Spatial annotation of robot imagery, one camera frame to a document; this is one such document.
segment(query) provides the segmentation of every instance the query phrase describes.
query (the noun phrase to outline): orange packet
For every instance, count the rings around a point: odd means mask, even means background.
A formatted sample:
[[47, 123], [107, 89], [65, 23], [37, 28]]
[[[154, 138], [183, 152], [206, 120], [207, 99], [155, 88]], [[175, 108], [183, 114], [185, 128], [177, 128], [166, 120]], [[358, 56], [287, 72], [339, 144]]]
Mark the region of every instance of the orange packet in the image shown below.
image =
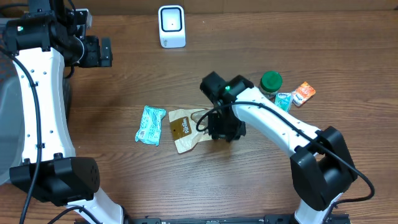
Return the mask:
[[315, 89], [310, 86], [307, 82], [301, 84], [294, 92], [293, 92], [293, 103], [296, 106], [301, 106], [307, 100], [309, 100], [316, 93]]

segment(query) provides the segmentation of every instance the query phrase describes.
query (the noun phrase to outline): brown label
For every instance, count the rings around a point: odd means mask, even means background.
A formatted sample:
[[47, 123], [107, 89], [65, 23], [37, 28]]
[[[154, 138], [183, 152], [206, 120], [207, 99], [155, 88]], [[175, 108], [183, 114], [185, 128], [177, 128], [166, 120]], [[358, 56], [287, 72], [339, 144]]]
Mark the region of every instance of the brown label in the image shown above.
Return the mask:
[[189, 125], [189, 118], [187, 116], [170, 122], [170, 128], [172, 129], [174, 141], [192, 133], [191, 126]]

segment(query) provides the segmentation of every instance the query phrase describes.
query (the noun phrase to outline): snack packet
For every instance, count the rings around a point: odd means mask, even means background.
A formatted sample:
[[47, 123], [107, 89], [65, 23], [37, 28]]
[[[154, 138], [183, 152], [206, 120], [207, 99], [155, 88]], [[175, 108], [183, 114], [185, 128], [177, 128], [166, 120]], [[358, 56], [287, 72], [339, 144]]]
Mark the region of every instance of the snack packet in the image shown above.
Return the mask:
[[310, 86], [307, 82], [304, 82], [293, 92], [293, 103], [296, 106], [301, 106], [315, 93], [316, 91], [314, 88], [312, 88], [312, 86]]
[[136, 134], [136, 142], [138, 140], [145, 144], [159, 145], [160, 134], [162, 133], [162, 119], [166, 115], [165, 109], [144, 107], [142, 113], [141, 124]]
[[289, 112], [292, 101], [292, 93], [278, 93], [275, 96], [275, 105], [286, 112]]
[[[207, 112], [207, 109], [178, 109], [169, 112], [170, 128], [178, 153], [187, 152], [198, 142], [207, 141], [211, 136], [206, 132], [198, 132], [197, 121]], [[203, 129], [207, 125], [205, 118], [199, 125]]]

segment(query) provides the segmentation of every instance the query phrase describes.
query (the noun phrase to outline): green bottle cap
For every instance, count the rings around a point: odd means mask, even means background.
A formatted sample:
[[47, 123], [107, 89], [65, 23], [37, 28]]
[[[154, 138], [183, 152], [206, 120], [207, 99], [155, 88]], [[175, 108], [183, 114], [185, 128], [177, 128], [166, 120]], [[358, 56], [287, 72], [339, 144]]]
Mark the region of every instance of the green bottle cap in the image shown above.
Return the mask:
[[269, 93], [278, 91], [282, 86], [282, 77], [275, 71], [266, 72], [261, 78], [260, 86]]

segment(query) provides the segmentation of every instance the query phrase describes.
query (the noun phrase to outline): wooden tabletop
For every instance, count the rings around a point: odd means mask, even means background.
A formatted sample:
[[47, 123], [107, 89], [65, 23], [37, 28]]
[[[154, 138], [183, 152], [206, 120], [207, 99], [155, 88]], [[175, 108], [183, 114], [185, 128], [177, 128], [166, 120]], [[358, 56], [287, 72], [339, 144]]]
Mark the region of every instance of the wooden tabletop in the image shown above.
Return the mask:
[[[317, 94], [291, 114], [334, 126], [376, 196], [344, 204], [352, 222], [398, 218], [398, 13], [291, 12], [186, 15], [187, 46], [163, 49], [157, 16], [94, 17], [90, 35], [111, 37], [112, 68], [78, 68], [69, 130], [78, 156], [94, 157], [101, 186], [133, 217], [253, 217], [293, 213], [299, 204], [289, 159], [252, 127], [239, 141], [199, 143], [177, 154], [162, 122], [158, 147], [135, 142], [145, 105], [203, 108], [201, 79], [216, 71], [255, 84], [279, 71], [282, 91], [307, 81]], [[358, 179], [343, 198], [365, 196]], [[0, 223], [17, 223], [25, 193], [0, 187]], [[26, 223], [47, 223], [63, 208], [33, 200]], [[71, 213], [59, 223], [72, 223]]]

